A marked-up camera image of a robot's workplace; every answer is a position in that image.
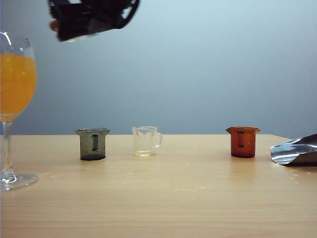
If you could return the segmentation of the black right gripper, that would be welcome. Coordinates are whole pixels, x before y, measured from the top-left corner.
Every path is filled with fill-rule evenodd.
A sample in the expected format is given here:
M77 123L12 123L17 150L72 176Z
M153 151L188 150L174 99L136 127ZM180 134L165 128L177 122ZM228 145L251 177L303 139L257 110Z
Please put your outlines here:
M51 15L59 22L57 38L69 41L117 29L113 19L128 5L128 0L49 0Z

